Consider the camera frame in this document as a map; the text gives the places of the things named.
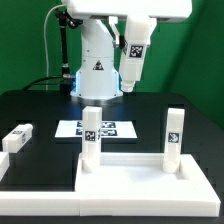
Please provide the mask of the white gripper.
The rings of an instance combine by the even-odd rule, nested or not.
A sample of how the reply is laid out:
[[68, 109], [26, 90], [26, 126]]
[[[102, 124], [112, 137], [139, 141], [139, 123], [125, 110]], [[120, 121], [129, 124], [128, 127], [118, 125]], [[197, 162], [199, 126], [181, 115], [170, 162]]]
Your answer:
[[125, 38], [116, 27], [118, 18], [147, 15], [164, 22], [182, 22], [192, 12], [192, 0], [61, 0], [72, 18], [108, 17], [109, 32], [115, 48], [123, 49]]

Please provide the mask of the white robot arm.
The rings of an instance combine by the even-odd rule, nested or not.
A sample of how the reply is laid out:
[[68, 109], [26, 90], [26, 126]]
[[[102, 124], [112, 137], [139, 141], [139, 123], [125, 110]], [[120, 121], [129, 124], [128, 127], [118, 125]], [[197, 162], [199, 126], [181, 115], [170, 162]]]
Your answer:
[[106, 101], [131, 92], [141, 79], [158, 21], [179, 22], [192, 0], [61, 0], [81, 25], [82, 64], [71, 95]]

